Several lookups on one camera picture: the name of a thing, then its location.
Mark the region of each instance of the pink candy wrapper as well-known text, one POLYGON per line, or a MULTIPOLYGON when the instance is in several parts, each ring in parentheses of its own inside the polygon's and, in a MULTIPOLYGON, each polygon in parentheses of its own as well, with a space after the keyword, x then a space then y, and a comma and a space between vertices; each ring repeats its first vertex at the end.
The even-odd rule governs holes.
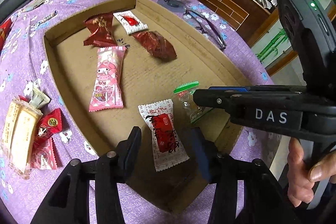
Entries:
POLYGON ((139 112, 152 131, 154 165, 157 172, 189 159, 173 124, 171 99, 138 106, 139 112))
POLYGON ((119 86, 125 47, 98 49, 98 66, 89 112, 124 107, 119 86))

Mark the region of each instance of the gold sticker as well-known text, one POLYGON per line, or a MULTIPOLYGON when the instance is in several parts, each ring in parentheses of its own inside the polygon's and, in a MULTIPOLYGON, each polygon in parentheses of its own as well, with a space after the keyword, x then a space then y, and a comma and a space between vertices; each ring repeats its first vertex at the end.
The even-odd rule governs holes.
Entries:
POLYGON ((55 126, 58 125, 58 121, 55 118, 50 118, 48 120, 48 125, 51 126, 51 127, 55 127, 55 126))

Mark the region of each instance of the hello kitty candy package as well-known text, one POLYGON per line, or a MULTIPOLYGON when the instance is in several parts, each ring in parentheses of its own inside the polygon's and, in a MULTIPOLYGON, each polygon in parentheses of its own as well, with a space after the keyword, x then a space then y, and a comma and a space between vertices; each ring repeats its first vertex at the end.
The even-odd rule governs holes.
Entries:
POLYGON ((125 50, 120 46, 98 49, 97 74, 89 112, 124 107, 119 82, 125 50))

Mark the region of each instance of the floral tablecloth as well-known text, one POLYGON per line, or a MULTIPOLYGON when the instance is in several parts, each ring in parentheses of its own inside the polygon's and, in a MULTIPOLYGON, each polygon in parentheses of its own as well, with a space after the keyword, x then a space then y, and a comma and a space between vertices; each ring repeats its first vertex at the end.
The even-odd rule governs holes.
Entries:
MULTIPOLYGON (((61 108, 66 130, 53 136, 56 153, 63 167, 57 170, 33 169, 29 180, 20 179, 9 167, 0 151, 0 196, 9 212, 19 224, 31 222, 44 196, 73 158, 82 161, 97 159, 97 155, 85 141, 64 107, 62 98, 55 87, 43 47, 44 32, 61 20, 81 10, 106 0, 46 0, 40 7, 12 16, 12 29, 6 38, 0 55, 0 134, 11 99, 17 95, 29 97, 33 86, 42 89, 50 98, 46 113, 61 108), (37 29, 32 26, 46 15, 58 14, 37 29)), ((241 37, 218 15, 197 0, 181 0, 192 9, 198 10, 218 28, 227 43, 224 54, 244 73, 254 85, 272 84, 265 69, 241 37)), ((197 22, 190 16, 177 14, 192 26, 197 22)), ((197 20, 205 29, 209 25, 197 20)), ((204 34, 217 45, 209 34, 204 34)), ((270 165, 278 148, 279 138, 274 134, 244 128, 231 155, 240 160, 251 161, 262 158, 270 165)), ((94 183, 90 184, 90 222, 96 223, 94 183)), ((208 185, 197 199, 180 215, 166 213, 144 200, 127 185, 118 185, 121 207, 126 223, 207 223, 215 185, 208 185)), ((239 185, 238 209, 243 206, 243 186, 239 185)))

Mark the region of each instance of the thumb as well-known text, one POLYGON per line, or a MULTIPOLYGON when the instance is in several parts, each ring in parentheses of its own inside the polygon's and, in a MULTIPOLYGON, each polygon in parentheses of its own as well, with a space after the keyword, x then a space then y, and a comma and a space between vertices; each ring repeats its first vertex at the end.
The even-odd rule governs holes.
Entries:
POLYGON ((308 175, 311 182, 321 181, 336 175, 336 151, 329 153, 315 164, 308 175))

